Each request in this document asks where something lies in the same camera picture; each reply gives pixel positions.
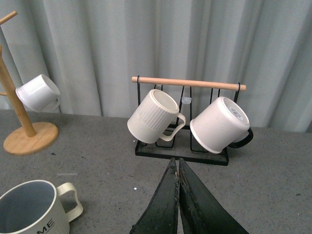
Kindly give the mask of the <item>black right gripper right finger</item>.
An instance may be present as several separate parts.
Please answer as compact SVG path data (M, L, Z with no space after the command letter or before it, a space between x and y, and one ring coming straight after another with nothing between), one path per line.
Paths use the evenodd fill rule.
M179 160L179 205L185 234L246 234L185 160Z

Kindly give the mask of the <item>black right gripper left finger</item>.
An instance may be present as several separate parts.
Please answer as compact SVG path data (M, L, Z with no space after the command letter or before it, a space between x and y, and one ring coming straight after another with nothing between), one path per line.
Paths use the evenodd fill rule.
M176 234L178 225L179 188L176 161L171 158L152 199L132 234Z

